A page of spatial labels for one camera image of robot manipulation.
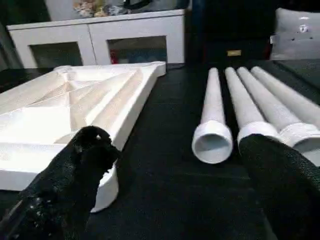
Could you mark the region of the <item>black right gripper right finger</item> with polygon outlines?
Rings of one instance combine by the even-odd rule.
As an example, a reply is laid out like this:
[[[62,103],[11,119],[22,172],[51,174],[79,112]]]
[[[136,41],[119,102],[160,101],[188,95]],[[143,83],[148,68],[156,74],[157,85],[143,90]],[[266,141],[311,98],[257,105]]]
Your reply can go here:
[[[320,238],[320,169],[271,137],[251,134],[239,154],[263,212],[279,240]]]

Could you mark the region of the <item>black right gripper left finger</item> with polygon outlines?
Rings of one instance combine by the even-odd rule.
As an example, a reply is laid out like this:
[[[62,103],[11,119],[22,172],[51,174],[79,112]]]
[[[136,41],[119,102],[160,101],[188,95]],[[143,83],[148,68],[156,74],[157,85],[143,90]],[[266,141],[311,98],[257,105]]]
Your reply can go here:
[[[0,222],[3,240],[79,240],[100,181],[120,158],[110,134],[81,128],[16,197]]]

